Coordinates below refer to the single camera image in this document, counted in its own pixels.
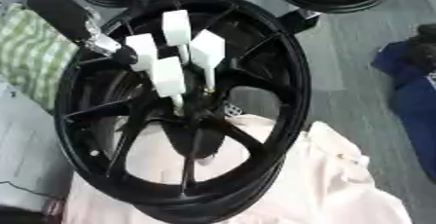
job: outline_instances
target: white block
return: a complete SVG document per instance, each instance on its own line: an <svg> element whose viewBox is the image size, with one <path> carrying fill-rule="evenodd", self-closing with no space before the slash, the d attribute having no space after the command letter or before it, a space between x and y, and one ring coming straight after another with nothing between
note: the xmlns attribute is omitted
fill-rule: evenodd
<svg viewBox="0 0 436 224"><path fill-rule="evenodd" d="M150 77L160 97L175 96L186 91L185 77L178 56L156 61Z"/></svg>
<svg viewBox="0 0 436 224"><path fill-rule="evenodd" d="M226 41L224 38L203 30L190 43L191 60L203 69L215 68L226 55Z"/></svg>
<svg viewBox="0 0 436 224"><path fill-rule="evenodd" d="M126 45L133 48L138 55L138 62L131 66L133 71L148 71L158 60L158 47L153 36L149 33L128 36Z"/></svg>
<svg viewBox="0 0 436 224"><path fill-rule="evenodd" d="M163 13L162 29L170 47L186 45L191 41L191 23L186 10Z"/></svg>

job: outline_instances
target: plaid fabric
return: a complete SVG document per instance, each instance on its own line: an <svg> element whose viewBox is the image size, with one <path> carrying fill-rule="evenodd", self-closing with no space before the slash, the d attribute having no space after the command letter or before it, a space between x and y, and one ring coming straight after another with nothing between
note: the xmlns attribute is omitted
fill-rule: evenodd
<svg viewBox="0 0 436 224"><path fill-rule="evenodd" d="M34 12L13 4L0 19L0 76L46 110L77 47Z"/></svg>

